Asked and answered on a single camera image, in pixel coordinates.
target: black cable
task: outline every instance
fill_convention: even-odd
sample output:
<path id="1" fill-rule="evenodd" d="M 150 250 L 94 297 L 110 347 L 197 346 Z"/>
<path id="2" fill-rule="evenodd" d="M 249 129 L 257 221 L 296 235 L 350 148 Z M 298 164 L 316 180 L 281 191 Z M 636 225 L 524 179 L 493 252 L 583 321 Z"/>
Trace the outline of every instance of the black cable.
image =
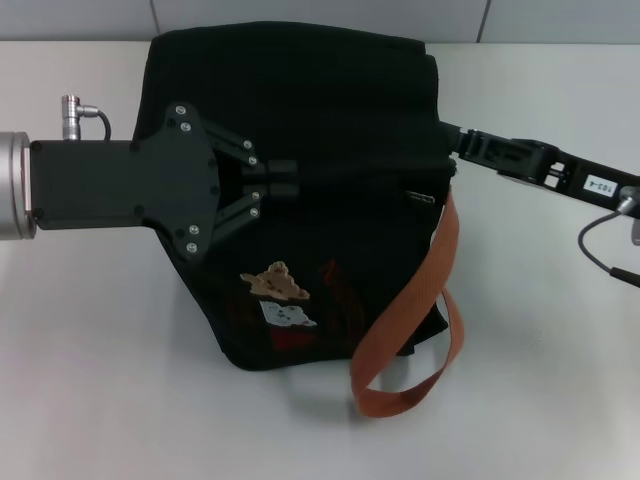
<path id="1" fill-rule="evenodd" d="M 603 269 L 605 272 L 607 272 L 609 274 L 611 273 L 611 269 L 609 267 L 607 267 L 604 263 L 602 263 L 600 260 L 598 260 L 596 257 L 594 257 L 591 254 L 591 252 L 589 252 L 589 250 L 587 250 L 587 247 L 584 246 L 584 236 L 592 228 L 597 227 L 598 225 L 603 224 L 604 222 L 608 222 L 609 220 L 612 220 L 612 219 L 614 219 L 616 217 L 619 217 L 619 216 L 620 216 L 620 212 L 618 212 L 618 211 L 610 213 L 609 215 L 605 215 L 604 217 L 599 218 L 599 219 L 591 222 L 586 227 L 584 227 L 580 231 L 580 234 L 578 235 L 578 246 L 580 247 L 580 250 L 582 250 L 582 253 L 584 253 L 589 260 L 591 260 L 593 263 L 598 265 L 601 269 Z"/>
<path id="2" fill-rule="evenodd" d="M 98 116 L 104 124 L 104 141 L 108 142 L 109 140 L 111 140 L 111 122 L 102 110 L 98 110 Z"/>

